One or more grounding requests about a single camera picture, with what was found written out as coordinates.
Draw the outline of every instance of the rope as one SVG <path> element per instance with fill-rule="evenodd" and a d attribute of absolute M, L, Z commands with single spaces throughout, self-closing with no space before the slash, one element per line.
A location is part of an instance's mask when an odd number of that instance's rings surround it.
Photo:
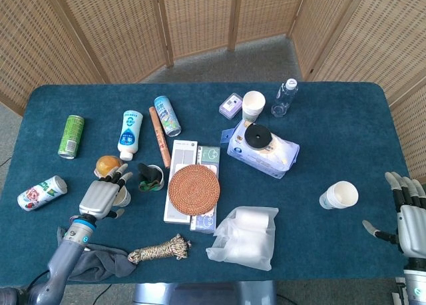
<path fill-rule="evenodd" d="M 156 246 L 148 246 L 134 250 L 127 258 L 134 264 L 144 260 L 154 260 L 157 258 L 166 258 L 176 256 L 177 260 L 188 257 L 188 249 L 191 247 L 191 241 L 185 241 L 180 234 L 177 234 L 168 242 Z"/>

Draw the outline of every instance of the white plastic bag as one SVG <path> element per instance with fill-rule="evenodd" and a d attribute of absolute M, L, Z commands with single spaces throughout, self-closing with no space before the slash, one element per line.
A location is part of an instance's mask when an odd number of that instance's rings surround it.
<path fill-rule="evenodd" d="M 275 222 L 278 209 L 272 207 L 240 206 L 220 223 L 217 236 L 207 257 L 217 262 L 229 262 L 271 270 L 274 255 Z"/>

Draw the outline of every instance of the round woven coaster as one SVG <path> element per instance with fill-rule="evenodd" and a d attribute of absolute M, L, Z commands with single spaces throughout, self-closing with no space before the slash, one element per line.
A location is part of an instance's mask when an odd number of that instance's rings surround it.
<path fill-rule="evenodd" d="M 173 206 L 186 215 L 201 215 L 212 210 L 219 199 L 216 175 L 202 165 L 188 165 L 176 172 L 168 185 Z"/>

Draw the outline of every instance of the gray towel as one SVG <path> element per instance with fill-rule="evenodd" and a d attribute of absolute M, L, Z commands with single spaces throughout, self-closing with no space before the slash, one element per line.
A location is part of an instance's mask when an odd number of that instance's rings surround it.
<path fill-rule="evenodd" d="M 58 245 L 62 242 L 66 230 L 58 227 Z M 136 266 L 127 259 L 128 253 L 117 248 L 98 244 L 87 244 L 90 251 L 84 251 L 68 280 L 75 282 L 99 282 L 115 275 L 130 275 Z"/>

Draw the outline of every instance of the blue tablecloth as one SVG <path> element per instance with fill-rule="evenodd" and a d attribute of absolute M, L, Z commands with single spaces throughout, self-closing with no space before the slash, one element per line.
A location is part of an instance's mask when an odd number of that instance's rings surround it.
<path fill-rule="evenodd" d="M 229 157 L 222 145 L 218 222 L 237 206 L 273 206 L 276 217 L 272 270 L 264 272 L 207 259 L 214 237 L 190 232 L 188 226 L 162 221 L 166 187 L 141 193 L 134 177 L 128 184 L 132 202 L 117 220 L 97 223 L 92 242 L 127 251 L 159 244 L 176 233 L 193 242 L 186 260 L 143 262 L 128 277 L 105 282 L 220 282 L 234 280 L 294 280 L 308 278 L 373 278 L 402 273 L 404 257 L 394 246 L 374 239 L 362 227 L 368 219 L 393 231 L 396 215 L 383 175 L 395 170 L 407 175 L 401 147 L 382 89 L 372 83 L 300 83 L 288 114 L 276 119 L 270 105 L 279 83 L 202 83 L 153 85 L 58 85 L 36 89 L 27 105 L 9 174 L 0 200 L 0 285 L 29 283 L 46 269 L 57 246 L 58 226 L 68 226 L 95 179 L 100 156 L 118 155 L 125 110 L 144 115 L 140 148 L 130 162 L 158 164 L 162 159 L 148 108 L 159 95 L 168 95 L 182 125 L 176 139 L 219 145 L 221 131 L 235 127 L 219 112 L 231 93 L 261 91 L 267 100 L 258 122 L 283 139 L 298 143 L 296 164 L 276 180 Z M 76 159 L 57 150 L 68 115 L 85 118 Z M 167 139 L 171 150 L 173 139 Z M 52 203 L 25 212 L 17 195 L 53 175 L 69 192 Z M 359 202 L 344 210 L 324 210 L 320 194 L 339 180 L 352 182 Z"/>

